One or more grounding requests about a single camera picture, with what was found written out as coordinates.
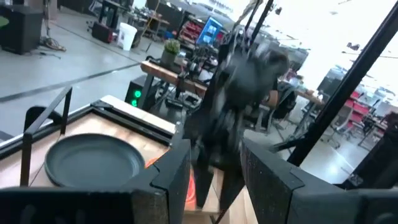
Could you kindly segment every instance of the concrete floor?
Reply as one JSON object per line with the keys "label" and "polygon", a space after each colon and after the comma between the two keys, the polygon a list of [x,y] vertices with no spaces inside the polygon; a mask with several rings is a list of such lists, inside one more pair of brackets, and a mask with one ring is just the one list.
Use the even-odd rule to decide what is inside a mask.
{"label": "concrete floor", "polygon": [[[153,43],[148,53],[149,41],[144,39],[138,49],[125,52],[114,44],[104,44],[87,32],[86,21],[95,18],[62,10],[56,22],[51,23],[51,36],[66,52],[53,56],[39,56],[40,50],[20,56],[0,50],[0,137],[15,136],[22,132],[25,112],[34,105],[48,105],[67,85],[73,85],[71,110],[75,110],[104,95],[124,99],[130,80],[142,75],[139,62],[147,55],[160,57],[162,45]],[[300,108],[295,107],[291,119],[300,120]],[[281,131],[286,138],[294,127]],[[283,139],[275,128],[270,134],[246,131],[245,135],[261,144],[278,143]],[[341,139],[338,150],[318,142],[312,149],[302,169],[330,183],[341,183],[368,153],[355,143]],[[288,150],[280,152],[283,158]]]}

